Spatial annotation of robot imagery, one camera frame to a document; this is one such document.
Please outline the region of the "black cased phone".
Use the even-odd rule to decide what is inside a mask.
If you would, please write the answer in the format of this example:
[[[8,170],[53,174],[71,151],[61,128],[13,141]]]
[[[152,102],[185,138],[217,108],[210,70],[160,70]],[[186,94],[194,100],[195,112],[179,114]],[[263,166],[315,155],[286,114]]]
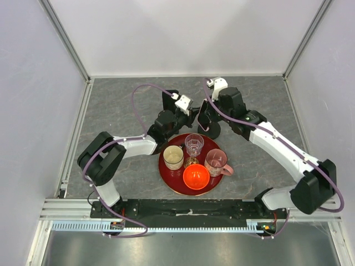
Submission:
[[[163,110],[169,110],[173,114],[175,114],[176,111],[176,105],[174,100],[170,95],[166,94],[165,92],[162,92],[162,101],[163,101]]]

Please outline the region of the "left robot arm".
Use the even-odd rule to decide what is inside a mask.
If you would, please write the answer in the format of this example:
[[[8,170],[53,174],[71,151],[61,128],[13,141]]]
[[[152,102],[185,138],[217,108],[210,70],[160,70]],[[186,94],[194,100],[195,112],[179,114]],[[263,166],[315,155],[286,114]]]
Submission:
[[[179,110],[161,111],[147,133],[139,136],[117,137],[103,131],[79,155],[77,164],[83,171],[83,179],[93,186],[108,217],[115,218],[122,210],[122,198],[113,182],[121,161],[163,152],[169,138],[183,126],[192,127],[197,113],[197,108],[191,108],[188,115]]]

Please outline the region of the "black round-base clamp stand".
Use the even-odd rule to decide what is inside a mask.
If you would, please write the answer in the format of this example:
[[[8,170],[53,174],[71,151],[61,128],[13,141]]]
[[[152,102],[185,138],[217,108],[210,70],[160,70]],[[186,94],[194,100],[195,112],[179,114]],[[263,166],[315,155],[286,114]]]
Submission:
[[[215,140],[221,134],[221,127],[220,127],[220,124],[218,122],[212,122],[209,125],[209,129],[207,131],[204,131],[201,126],[198,126],[197,132],[199,134],[202,134],[202,135],[206,136],[206,137],[209,137],[212,140]]]

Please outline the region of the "pink cased phone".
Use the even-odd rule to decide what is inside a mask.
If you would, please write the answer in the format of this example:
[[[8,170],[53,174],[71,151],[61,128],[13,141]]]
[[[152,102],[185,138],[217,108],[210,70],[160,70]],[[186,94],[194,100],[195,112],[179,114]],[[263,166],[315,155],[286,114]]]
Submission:
[[[208,132],[210,129],[211,120],[208,117],[208,115],[205,113],[207,107],[208,107],[208,101],[204,99],[199,108],[199,112],[197,114],[197,124],[198,124],[197,131],[200,134]]]

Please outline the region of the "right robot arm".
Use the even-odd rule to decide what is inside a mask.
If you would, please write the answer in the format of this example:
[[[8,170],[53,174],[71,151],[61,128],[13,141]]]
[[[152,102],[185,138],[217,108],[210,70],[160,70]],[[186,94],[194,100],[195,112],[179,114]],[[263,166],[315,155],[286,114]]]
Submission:
[[[344,199],[336,185],[335,164],[307,154],[284,136],[255,110],[247,110],[241,93],[228,85],[208,83],[207,110],[212,122],[228,123],[234,133],[260,147],[273,157],[294,179],[295,185],[269,188],[257,197],[255,214],[267,218],[279,208],[297,208],[305,214],[317,209],[337,213],[344,208]]]

